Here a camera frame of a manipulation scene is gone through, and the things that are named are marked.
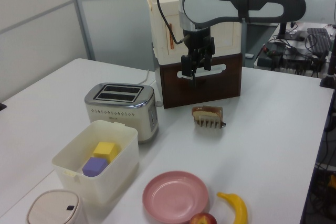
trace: pink plate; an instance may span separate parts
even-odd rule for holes
[[[145,187],[142,203],[154,219],[178,224],[202,212],[208,202],[205,184],[191,173],[173,171],[153,178]]]

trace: toaster slot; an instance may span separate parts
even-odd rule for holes
[[[111,92],[123,92],[123,93],[139,93],[141,88],[134,88],[134,87],[123,87],[123,86],[106,86],[104,91],[111,91]]]
[[[119,100],[119,101],[133,101],[135,99],[134,95],[128,94],[115,94],[115,93],[100,93],[97,99],[101,100]]]

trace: yellow banana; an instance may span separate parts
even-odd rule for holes
[[[233,224],[248,224],[247,208],[242,198],[236,194],[225,194],[221,192],[217,193],[217,196],[225,199],[235,209],[236,217]]]

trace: apple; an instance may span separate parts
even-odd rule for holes
[[[213,215],[207,212],[200,212],[190,219],[189,224],[217,224],[217,221]]]

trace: stainless steel toaster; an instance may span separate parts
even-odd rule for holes
[[[122,123],[138,131],[139,143],[153,139],[158,131],[154,89],[126,83],[101,83],[85,96],[90,122]]]

